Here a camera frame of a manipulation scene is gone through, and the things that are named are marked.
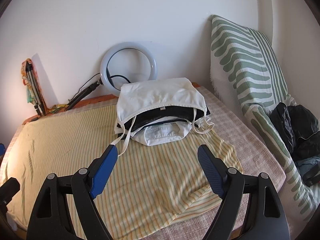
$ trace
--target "textured grip pad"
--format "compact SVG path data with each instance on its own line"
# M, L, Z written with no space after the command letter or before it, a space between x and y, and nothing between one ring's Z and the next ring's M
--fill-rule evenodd
M116 146L113 146L92 179L90 195L93 199L103 192L117 159L118 150Z
M224 198L225 191L223 189L223 178L219 174L218 170L212 163L208 154L202 146L198 148L198 160L204 171L205 176L211 186L213 193L217 194L220 198Z

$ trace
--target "yellow fabric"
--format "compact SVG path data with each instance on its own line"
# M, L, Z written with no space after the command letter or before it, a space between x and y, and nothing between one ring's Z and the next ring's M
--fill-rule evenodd
M21 185L8 205L20 226L27 228L33 204L49 173L70 175L101 156L116 138L115 119L113 105L25 125L12 147L2 181L15 177ZM117 144L118 152L122 144ZM143 238L220 203L197 160L201 144L207 144L228 167L242 172L234 147L214 131L191 131L183 140L156 146L130 140L103 193L95 199L114 239ZM75 231L85 238L71 195L68 203Z

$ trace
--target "wall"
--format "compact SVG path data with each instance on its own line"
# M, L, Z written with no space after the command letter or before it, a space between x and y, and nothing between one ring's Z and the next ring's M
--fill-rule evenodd
M281 69L289 93L320 119L320 26L304 0L283 0Z
M257 0L12 0L0 19L0 141L8 145L35 114L20 76L27 57L49 106L66 103L99 72L108 48L123 41L154 54L158 78L187 77L212 89L211 14L258 27ZM149 75L146 59L132 51L116 54L109 68L131 81ZM92 96L107 93L101 86Z

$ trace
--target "silver screw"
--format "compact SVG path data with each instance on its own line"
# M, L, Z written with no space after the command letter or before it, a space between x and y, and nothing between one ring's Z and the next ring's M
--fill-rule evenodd
M48 175L48 179L53 179L54 178L54 176L55 176L55 174L54 173L50 173L49 175Z
M236 174L237 173L237 170L235 168L229 168L228 171L231 174Z
M263 179L267 179L267 178L269 178L269 176L268 176L268 174L266 174L266 173L261 173L261 177L263 178Z
M82 168L82 169L79 170L79 173L80 173L80 174L86 174L87 171L88 171L88 170L87 170L86 168Z

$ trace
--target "green and white pillow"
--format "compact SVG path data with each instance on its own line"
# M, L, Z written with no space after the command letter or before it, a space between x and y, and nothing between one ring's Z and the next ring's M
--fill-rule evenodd
M286 181L279 195L287 219L295 227L303 228L320 202L320 187L306 187L302 183L288 150L268 117L278 103L295 105L295 101L288 94L267 37L213 15L211 79L227 107L228 101L237 99L245 119L282 166Z

